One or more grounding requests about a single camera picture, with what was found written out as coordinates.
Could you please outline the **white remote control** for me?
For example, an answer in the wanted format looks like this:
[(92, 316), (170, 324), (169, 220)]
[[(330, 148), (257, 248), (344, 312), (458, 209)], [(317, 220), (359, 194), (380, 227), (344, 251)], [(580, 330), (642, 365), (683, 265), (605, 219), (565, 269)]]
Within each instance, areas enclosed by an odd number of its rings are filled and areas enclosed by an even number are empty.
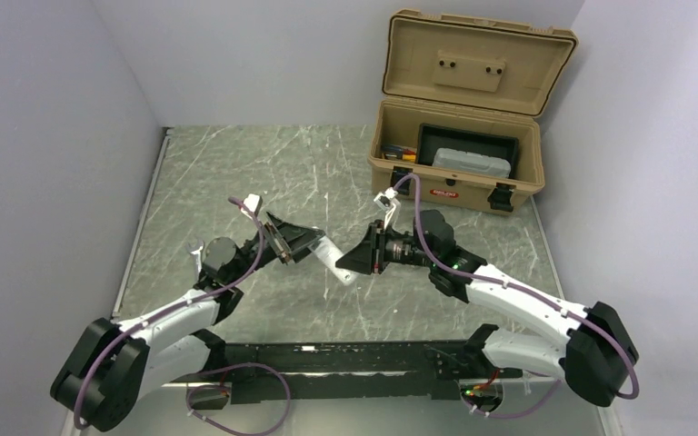
[(356, 272), (337, 266), (336, 263), (344, 256), (344, 252), (327, 235), (319, 237), (309, 249), (341, 284), (348, 286), (356, 281)]

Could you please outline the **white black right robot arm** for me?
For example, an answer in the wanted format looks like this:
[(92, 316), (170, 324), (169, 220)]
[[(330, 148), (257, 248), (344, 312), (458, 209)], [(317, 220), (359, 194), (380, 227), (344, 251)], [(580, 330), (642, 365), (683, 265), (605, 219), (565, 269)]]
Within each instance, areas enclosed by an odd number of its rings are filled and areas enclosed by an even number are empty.
[(515, 280), (458, 245), (453, 227), (436, 210), (414, 218), (414, 231), (400, 233), (383, 220), (372, 222), (339, 269), (380, 274), (392, 263), (427, 268), (441, 294), (502, 312), (531, 330), (510, 332), (480, 326), (464, 344), (464, 364), (476, 377), (518, 369), (554, 377), (585, 401), (608, 407), (640, 393), (633, 340), (618, 311), (605, 302), (591, 307), (569, 302)]

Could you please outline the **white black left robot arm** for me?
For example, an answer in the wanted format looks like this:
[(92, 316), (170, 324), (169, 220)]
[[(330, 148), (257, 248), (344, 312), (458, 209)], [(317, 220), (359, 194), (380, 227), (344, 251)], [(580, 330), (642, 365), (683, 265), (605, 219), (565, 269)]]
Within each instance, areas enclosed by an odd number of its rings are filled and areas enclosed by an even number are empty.
[(229, 361), (225, 341), (209, 329), (236, 309), (243, 279), (274, 260), (299, 263), (313, 254), (333, 269), (343, 256), (324, 231), (266, 217), (243, 245), (228, 237), (200, 245), (194, 286), (176, 300), (130, 320), (91, 322), (55, 377), (51, 398), (82, 426), (110, 431), (168, 382), (190, 374), (217, 379)]

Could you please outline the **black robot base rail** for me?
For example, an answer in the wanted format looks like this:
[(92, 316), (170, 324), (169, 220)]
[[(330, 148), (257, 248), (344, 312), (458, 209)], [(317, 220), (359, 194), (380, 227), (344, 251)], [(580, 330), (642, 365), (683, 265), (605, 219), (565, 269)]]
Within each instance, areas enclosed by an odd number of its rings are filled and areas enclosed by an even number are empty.
[(427, 397), (456, 400), (488, 380), (518, 379), (460, 341), (226, 343), (206, 371), (220, 371), (233, 404)]

